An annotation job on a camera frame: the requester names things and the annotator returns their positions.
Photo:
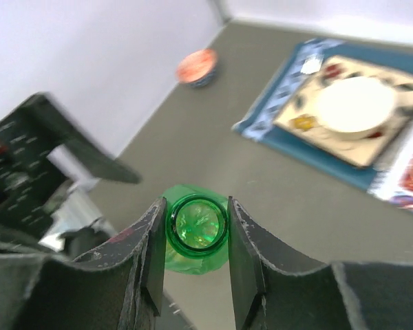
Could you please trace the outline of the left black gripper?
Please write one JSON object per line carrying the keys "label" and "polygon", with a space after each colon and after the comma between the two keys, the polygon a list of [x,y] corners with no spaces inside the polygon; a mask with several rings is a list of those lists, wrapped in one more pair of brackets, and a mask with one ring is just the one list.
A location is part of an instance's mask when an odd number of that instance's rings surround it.
{"label": "left black gripper", "polygon": [[0,120],[0,225],[41,240],[74,182],[48,155],[63,145],[93,176],[139,184],[139,173],[110,156],[47,93]]}

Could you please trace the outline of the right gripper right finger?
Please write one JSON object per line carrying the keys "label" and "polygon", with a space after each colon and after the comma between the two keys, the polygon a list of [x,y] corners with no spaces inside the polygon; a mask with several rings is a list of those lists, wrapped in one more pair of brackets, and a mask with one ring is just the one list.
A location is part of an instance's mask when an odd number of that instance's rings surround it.
{"label": "right gripper right finger", "polygon": [[238,329],[413,329],[413,263],[322,263],[230,198],[229,270]]}

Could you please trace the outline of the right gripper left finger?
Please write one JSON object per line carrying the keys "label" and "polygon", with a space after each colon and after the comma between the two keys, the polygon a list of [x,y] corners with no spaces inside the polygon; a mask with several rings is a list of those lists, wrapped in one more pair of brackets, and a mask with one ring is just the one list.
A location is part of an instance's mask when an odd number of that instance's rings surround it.
{"label": "right gripper left finger", "polygon": [[0,226],[0,329],[154,329],[167,202],[76,259]]}

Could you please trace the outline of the green plastic bottle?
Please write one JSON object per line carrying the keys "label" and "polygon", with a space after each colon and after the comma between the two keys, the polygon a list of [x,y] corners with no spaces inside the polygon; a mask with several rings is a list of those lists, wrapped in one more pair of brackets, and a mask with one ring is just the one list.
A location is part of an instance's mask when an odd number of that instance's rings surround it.
{"label": "green plastic bottle", "polygon": [[168,188],[165,269],[203,275],[220,269],[229,259],[228,198],[199,186]]}

